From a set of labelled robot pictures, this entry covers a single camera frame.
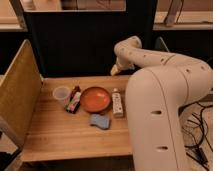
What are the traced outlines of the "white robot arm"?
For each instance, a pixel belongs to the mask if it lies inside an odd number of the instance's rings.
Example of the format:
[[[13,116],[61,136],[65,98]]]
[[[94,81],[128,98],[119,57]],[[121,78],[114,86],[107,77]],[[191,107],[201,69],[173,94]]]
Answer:
[[[213,88],[213,69],[186,55],[146,50],[132,36],[114,46],[111,73],[138,66],[125,89],[135,171],[188,171],[178,109]]]

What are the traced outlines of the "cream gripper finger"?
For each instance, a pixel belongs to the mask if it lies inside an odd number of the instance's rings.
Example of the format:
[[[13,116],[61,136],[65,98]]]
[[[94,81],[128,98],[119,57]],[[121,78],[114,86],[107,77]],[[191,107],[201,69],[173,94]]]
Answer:
[[[120,72],[121,72],[120,68],[116,64],[114,64],[113,67],[111,68],[110,75],[115,76]]]

